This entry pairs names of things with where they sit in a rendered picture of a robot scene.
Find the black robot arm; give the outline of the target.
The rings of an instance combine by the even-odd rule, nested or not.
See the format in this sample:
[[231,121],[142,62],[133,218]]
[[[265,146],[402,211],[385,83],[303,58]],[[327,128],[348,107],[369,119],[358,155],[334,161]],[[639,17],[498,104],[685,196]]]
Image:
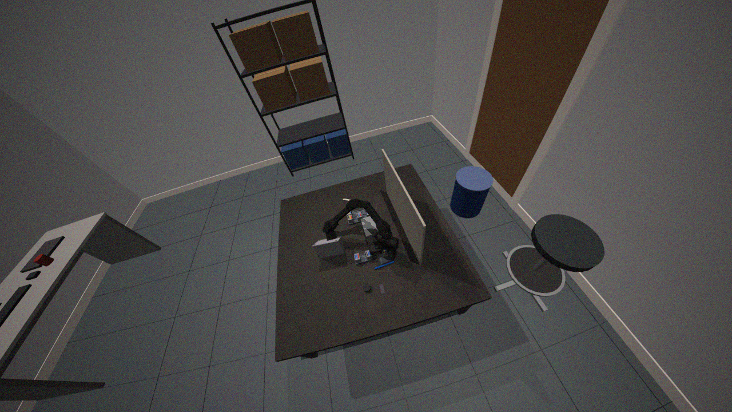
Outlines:
[[386,244],[386,246],[396,249],[399,245],[399,238],[395,238],[392,236],[391,227],[389,226],[389,224],[376,213],[376,210],[373,208],[373,206],[371,206],[368,201],[363,201],[359,199],[350,199],[350,201],[346,204],[346,207],[342,209],[340,213],[324,223],[322,232],[326,232],[327,241],[336,238],[336,233],[334,232],[334,229],[339,226],[338,222],[342,218],[344,218],[344,216],[347,215],[350,211],[356,208],[364,208],[369,216],[376,223],[376,228],[378,232],[376,232],[374,237],[376,237],[377,243],[380,245]]

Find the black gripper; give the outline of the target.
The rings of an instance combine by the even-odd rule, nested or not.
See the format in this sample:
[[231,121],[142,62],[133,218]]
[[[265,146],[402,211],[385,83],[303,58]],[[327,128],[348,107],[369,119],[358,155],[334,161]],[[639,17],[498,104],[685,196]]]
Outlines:
[[369,245],[369,254],[370,255],[375,255],[375,254],[382,255],[382,250],[385,250],[385,249],[387,250],[387,253],[389,251],[392,251],[392,248],[390,248],[389,246],[386,246],[386,244],[385,245],[378,244],[378,245],[376,245],[376,247],[374,244]]

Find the large brown flat panel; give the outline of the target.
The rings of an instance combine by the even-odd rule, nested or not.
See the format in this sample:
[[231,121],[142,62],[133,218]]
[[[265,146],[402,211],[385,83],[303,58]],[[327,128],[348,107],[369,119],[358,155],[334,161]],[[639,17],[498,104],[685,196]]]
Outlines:
[[419,264],[423,263],[426,226],[386,152],[382,149],[386,190]]

